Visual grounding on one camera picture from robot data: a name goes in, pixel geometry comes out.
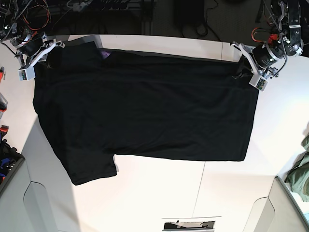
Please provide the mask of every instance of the red wire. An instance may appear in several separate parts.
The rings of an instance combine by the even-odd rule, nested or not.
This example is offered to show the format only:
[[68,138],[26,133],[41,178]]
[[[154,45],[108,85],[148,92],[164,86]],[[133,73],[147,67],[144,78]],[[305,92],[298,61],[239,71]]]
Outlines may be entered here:
[[46,22],[44,23],[44,25],[43,25],[42,27],[37,28],[37,29],[32,28],[32,27],[29,25],[30,23],[28,22],[28,20],[26,19],[26,17],[23,15],[24,21],[25,21],[25,23],[27,24],[27,27],[28,27],[30,30],[35,30],[35,31],[41,30],[42,28],[45,28],[45,27],[47,26],[47,24],[50,22],[50,12],[49,12],[49,9],[48,9],[48,4],[47,4],[46,0],[43,0],[43,1],[44,1],[44,3],[45,3],[46,6],[40,5],[40,4],[38,4],[38,3],[37,3],[38,5],[34,6],[34,7],[41,6],[42,8],[46,9],[47,20],[46,20]]
[[255,36],[255,34],[256,34],[256,30],[257,29],[259,29],[259,28],[254,28],[253,29],[253,31],[251,32],[251,38],[254,40],[254,41],[256,41],[256,42],[262,42],[263,43],[263,41],[261,41],[261,40],[256,40],[255,38],[254,38],[254,36]]
[[22,44],[22,45],[25,45],[25,44],[29,43],[29,42],[32,40],[32,38],[33,38],[37,33],[38,33],[38,32],[35,31],[35,32],[31,35],[31,38],[30,38],[27,42],[21,43],[21,44]]

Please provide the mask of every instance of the t-shirt hem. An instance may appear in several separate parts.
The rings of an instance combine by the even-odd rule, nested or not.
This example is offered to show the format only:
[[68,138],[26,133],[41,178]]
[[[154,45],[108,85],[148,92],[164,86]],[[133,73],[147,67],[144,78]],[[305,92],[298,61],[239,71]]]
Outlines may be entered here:
[[97,175],[92,175],[92,176],[88,176],[88,177],[84,177],[84,178],[78,178],[76,180],[71,178],[71,181],[74,185],[82,185],[82,184],[87,183],[87,182],[92,181],[92,180],[97,180],[97,179],[100,179],[100,178],[113,177],[113,176],[116,176],[116,175],[117,175],[116,171],[110,172],[110,173],[99,173]]

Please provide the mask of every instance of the green cloth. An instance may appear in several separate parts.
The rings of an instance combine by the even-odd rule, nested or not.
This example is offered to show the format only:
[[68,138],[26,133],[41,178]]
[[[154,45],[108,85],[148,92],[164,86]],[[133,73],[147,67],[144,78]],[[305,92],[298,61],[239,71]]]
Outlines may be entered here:
[[306,149],[306,151],[309,151],[309,135],[304,139],[301,145]]
[[287,182],[292,192],[298,193],[304,202],[309,202],[309,152],[288,173]]

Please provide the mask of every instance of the black t-shirt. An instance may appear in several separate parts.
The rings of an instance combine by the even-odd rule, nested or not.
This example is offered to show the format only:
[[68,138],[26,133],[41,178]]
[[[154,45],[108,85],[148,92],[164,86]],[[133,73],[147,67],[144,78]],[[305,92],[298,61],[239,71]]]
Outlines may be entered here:
[[62,65],[36,65],[35,111],[79,185],[116,175],[114,154],[173,160],[245,159],[258,90],[224,61],[63,49]]

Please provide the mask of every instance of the table surface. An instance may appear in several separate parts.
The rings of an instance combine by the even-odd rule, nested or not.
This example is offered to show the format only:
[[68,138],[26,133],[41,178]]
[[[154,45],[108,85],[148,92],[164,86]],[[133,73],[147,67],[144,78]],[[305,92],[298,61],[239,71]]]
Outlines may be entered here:
[[[70,36],[70,40],[80,36]],[[101,35],[104,48],[237,61],[228,43],[183,38]],[[162,231],[168,218],[220,217],[216,232],[243,231],[254,202],[267,197],[274,176],[283,176],[304,152],[309,132],[309,59],[292,57],[258,98],[243,162],[198,162],[115,156],[116,177],[73,186],[48,144],[33,109],[34,80],[19,81],[19,64],[0,46],[8,100],[1,124],[26,158],[31,181],[48,192],[57,227],[64,232]]]

